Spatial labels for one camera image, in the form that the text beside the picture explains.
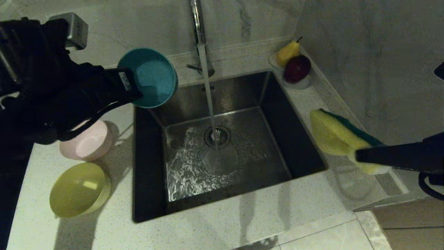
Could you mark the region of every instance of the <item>marble wall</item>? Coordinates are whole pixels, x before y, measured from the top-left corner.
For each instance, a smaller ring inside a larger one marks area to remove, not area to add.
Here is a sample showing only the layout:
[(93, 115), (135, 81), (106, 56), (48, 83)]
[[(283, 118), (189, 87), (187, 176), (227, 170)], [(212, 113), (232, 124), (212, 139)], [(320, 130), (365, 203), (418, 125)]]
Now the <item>marble wall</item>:
[[(292, 36), (303, 1), (202, 0), (209, 49)], [(46, 21), (54, 14), (75, 12), (89, 24), (89, 34), (87, 48), (72, 53), (72, 59), (112, 65), (138, 47), (151, 47), (166, 55), (194, 51), (188, 2), (0, 0), (0, 20), (28, 16)]]
[(307, 0), (295, 36), (386, 144), (444, 129), (444, 1)]

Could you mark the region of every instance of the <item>yellow sponge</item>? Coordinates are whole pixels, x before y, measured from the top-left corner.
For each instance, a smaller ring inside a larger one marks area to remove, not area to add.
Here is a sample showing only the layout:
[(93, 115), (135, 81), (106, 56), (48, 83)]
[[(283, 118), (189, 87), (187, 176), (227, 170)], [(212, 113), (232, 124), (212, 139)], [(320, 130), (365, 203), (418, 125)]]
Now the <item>yellow sponge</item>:
[(314, 140), (323, 152), (348, 156), (367, 174), (387, 173), (390, 169), (389, 166), (356, 161), (356, 150), (383, 144), (355, 127), (347, 119), (322, 109), (313, 110), (310, 113), (310, 118)]

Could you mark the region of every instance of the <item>sink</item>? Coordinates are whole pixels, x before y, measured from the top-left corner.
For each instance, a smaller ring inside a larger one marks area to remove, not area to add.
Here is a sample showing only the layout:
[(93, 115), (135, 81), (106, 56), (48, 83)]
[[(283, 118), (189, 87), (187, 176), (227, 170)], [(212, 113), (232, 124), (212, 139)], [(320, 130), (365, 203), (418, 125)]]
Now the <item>sink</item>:
[(326, 169), (272, 72), (179, 88), (135, 110), (133, 220), (143, 222)]

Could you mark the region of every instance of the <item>drain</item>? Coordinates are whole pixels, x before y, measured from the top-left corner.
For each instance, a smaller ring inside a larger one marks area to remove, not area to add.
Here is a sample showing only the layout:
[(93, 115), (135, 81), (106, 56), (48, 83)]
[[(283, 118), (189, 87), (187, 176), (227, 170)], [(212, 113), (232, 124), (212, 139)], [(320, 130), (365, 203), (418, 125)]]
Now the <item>drain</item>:
[(215, 132), (213, 131), (212, 127), (209, 127), (205, 131), (205, 143), (213, 149), (216, 148), (216, 143), (218, 145), (218, 148), (223, 148), (227, 146), (231, 140), (230, 130), (222, 125), (216, 125), (214, 130)]

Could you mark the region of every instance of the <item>apple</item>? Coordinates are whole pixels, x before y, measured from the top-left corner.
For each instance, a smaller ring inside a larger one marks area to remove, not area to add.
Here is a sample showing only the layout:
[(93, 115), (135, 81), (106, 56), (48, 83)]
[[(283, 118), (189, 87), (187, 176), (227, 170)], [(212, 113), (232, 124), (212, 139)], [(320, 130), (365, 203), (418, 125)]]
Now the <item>apple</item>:
[(311, 62), (303, 55), (292, 57), (285, 65), (284, 79), (289, 83), (297, 83), (310, 73)]

